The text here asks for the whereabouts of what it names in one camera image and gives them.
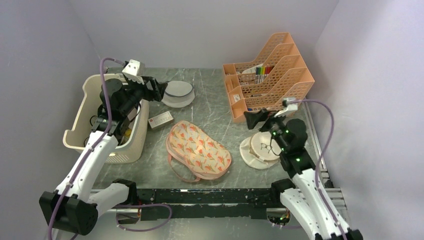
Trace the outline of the floral pink laundry bag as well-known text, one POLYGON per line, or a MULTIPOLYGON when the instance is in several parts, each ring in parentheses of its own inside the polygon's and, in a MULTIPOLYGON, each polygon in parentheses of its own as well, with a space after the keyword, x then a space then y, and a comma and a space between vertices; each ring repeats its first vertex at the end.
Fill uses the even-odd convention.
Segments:
POLYGON ((230 152, 218 141, 208 136, 197 125, 182 120, 170 129, 166 138, 167 162, 177 160, 195 176, 190 180, 173 172, 182 181, 196 183, 216 180, 225 175, 232 163, 230 152))

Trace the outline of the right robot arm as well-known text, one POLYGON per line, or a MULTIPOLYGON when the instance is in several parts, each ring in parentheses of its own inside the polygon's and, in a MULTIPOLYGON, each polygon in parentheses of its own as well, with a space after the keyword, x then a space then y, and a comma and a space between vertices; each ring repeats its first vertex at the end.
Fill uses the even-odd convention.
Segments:
POLYGON ((333 204, 319 177, 319 168, 305 149, 308 138, 301 119, 285 122, 282 112, 265 108, 244 112, 248 129, 258 123, 262 133, 269 133, 280 150, 279 159, 288 178, 272 183, 270 202, 284 206, 296 218, 311 240, 361 240, 363 235, 352 229, 333 204))

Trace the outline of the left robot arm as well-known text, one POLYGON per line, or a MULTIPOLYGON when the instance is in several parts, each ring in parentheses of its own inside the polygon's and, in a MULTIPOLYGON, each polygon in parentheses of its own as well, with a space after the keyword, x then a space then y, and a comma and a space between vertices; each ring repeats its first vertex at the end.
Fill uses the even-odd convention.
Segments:
POLYGON ((132 208, 140 202, 137 185, 130 180, 116 179, 94 195, 91 191, 130 124, 128 115, 143 100, 160 102, 168 83, 159 83, 151 76, 142 76, 140 81, 127 79, 127 84, 117 78, 100 79, 102 105, 98 107, 84 150, 55 190, 45 191, 39 198, 49 239, 53 238, 53 229, 85 236, 108 210, 120 205, 132 208))

